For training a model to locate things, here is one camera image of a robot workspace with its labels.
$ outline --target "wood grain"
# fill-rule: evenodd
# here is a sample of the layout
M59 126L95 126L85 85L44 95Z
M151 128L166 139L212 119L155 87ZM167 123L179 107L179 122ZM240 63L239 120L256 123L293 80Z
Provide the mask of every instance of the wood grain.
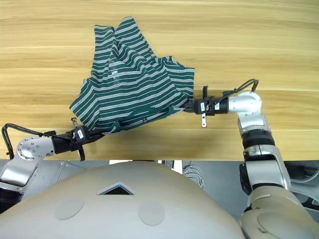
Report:
M158 56L195 67L195 95L260 80L285 160L319 159L317 0L2 0L0 125L69 130L69 105L90 76L94 24L132 15ZM179 113L85 146L87 159L242 160L235 115ZM25 134L9 131L15 146ZM0 158L7 158L0 141ZM65 153L49 159L75 159Z

